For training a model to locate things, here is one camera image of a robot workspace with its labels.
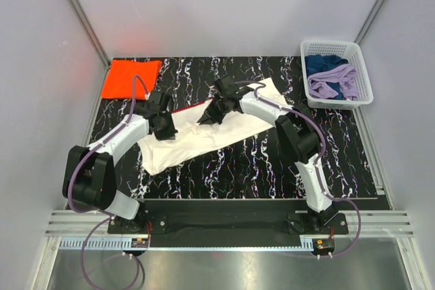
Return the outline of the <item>white t shirt red print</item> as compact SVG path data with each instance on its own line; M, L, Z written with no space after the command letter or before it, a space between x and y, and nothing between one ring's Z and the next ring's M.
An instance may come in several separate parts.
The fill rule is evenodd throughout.
M175 139L159 141L154 135L142 138L142 167L150 175L177 166L200 155L216 151L272 128L272 125L252 115L231 112L221 124L200 125L197 120L210 101L196 104L172 114L177 134Z

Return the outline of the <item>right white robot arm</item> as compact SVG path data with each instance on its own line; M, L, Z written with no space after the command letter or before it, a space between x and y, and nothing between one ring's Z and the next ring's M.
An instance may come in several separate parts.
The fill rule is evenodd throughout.
M215 96L198 119L200 125L222 124L226 115L239 112L254 116L275 128L279 145L292 161L304 185L308 213L292 226L296 233L324 233L337 215L334 199L326 183L321 157L326 141L305 105L285 105L259 93L248 81L234 81L226 76L214 83Z

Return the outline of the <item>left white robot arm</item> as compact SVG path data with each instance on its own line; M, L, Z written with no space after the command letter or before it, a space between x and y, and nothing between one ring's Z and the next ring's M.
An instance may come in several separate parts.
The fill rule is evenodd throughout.
M138 233L147 226L145 205L118 190L116 164L147 135L166 141L174 139L177 130L170 94L154 90L147 100L133 101L130 107L129 114L104 137L86 147L71 148L62 193L72 211L101 211Z

